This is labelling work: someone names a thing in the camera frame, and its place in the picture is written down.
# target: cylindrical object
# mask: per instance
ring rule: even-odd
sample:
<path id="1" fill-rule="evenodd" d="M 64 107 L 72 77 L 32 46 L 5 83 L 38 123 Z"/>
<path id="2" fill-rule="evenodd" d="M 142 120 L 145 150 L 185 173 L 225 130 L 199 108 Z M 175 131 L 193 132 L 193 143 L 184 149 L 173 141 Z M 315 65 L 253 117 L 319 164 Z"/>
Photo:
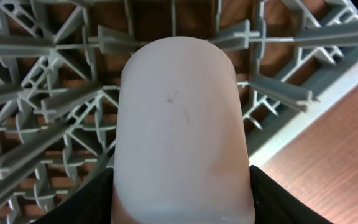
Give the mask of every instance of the cylindrical object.
<path id="1" fill-rule="evenodd" d="M 114 184 L 139 223 L 254 223 L 234 67 L 207 41 L 137 51 L 121 79 Z"/>

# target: lattice structure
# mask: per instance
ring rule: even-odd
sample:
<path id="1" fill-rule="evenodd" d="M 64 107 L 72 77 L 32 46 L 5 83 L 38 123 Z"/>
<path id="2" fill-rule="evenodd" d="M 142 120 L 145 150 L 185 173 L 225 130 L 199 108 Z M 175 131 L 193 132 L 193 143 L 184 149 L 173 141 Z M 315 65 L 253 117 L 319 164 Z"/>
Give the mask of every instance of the lattice structure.
<path id="1" fill-rule="evenodd" d="M 45 5 L 61 2 L 69 2 L 76 7 L 60 30 L 52 32 L 49 29 Z M 0 109 L 0 132 L 17 133 L 22 143 L 4 152 L 0 142 L 0 208 L 8 203 L 11 210 L 6 218 L 0 218 L 0 223 L 28 223 L 38 218 L 22 215 L 18 196 L 26 200 L 35 200 L 39 208 L 48 212 L 56 206 L 54 196 L 65 194 L 68 198 L 103 168 L 113 166 L 111 154 L 115 141 L 108 139 L 106 132 L 114 130 L 116 125 L 103 120 L 102 101 L 108 101 L 118 107 L 119 86 L 107 85 L 100 80 L 96 50 L 99 49 L 102 54 L 135 52 L 147 43 L 135 39 L 130 0 L 124 0 L 128 32 L 119 32 L 98 25 L 97 36 L 93 35 L 90 9 L 95 2 L 0 0 L 0 105 L 3 105 Z M 358 45 L 358 11 L 350 1 L 327 0 L 332 9 L 321 21 L 315 19 L 300 0 L 283 2 L 300 21 L 298 35 L 294 37 L 267 35 L 264 20 L 265 1 L 257 1 L 255 4 L 254 24 L 244 20 L 227 29 L 219 30 L 222 5 L 222 1 L 219 0 L 215 2 L 216 35 L 206 40 L 223 50 L 251 49 L 250 79 L 239 80 L 237 84 L 239 87 L 251 87 L 250 101 L 243 107 L 243 119 L 251 121 L 259 129 L 256 134 L 264 133 L 264 129 L 274 124 L 276 117 L 284 110 L 307 113 L 308 107 L 315 103 L 313 101 L 316 98 L 313 98 L 311 91 L 313 88 L 286 82 L 305 62 L 315 57 L 330 68 L 338 67 L 339 62 L 354 50 L 346 51 L 341 47 Z M 172 36 L 175 36 L 175 0 L 170 1 L 170 10 Z M 10 35 L 7 17 L 19 24 L 31 37 Z M 82 43 L 66 43 L 65 39 L 78 27 L 81 27 Z M 273 78 L 263 76 L 260 72 L 260 61 L 264 56 L 265 45 L 269 42 L 294 42 L 297 45 L 293 60 Z M 67 54 L 65 50 L 68 49 L 83 50 L 86 64 Z M 19 76 L 16 57 L 38 57 L 24 78 Z M 63 88 L 58 72 L 62 66 L 72 69 L 78 78 L 85 80 L 84 84 L 76 88 Z M 310 80 L 314 85 L 321 82 L 318 79 L 314 80 L 313 77 Z M 278 110 L 280 105 L 286 105 L 284 110 Z M 262 123 L 252 116 L 260 106 L 266 107 L 271 113 Z M 92 124 L 84 122 L 90 113 L 94 116 Z M 11 116 L 14 116 L 14 125 L 7 122 Z M 38 116 L 42 116 L 46 123 L 38 124 Z M 95 133 L 96 140 L 89 136 L 88 132 Z M 62 156 L 44 154 L 48 147 L 61 138 L 65 145 Z M 90 153 L 74 153 L 73 141 Z M 96 165 L 82 181 L 78 177 L 77 167 L 88 162 L 96 162 Z M 73 186 L 51 187 L 47 175 L 49 164 L 64 167 Z M 23 179 L 33 173 L 37 181 L 32 189 L 17 187 Z"/>

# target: white plastic container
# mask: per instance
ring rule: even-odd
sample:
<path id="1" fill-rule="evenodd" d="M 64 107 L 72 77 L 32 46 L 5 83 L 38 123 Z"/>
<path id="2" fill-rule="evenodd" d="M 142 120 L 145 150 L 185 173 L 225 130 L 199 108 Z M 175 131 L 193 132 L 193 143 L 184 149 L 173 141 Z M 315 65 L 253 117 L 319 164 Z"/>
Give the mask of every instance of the white plastic container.
<path id="1" fill-rule="evenodd" d="M 254 223 L 234 67 L 207 41 L 146 45 L 121 79 L 114 185 L 139 223 Z"/>

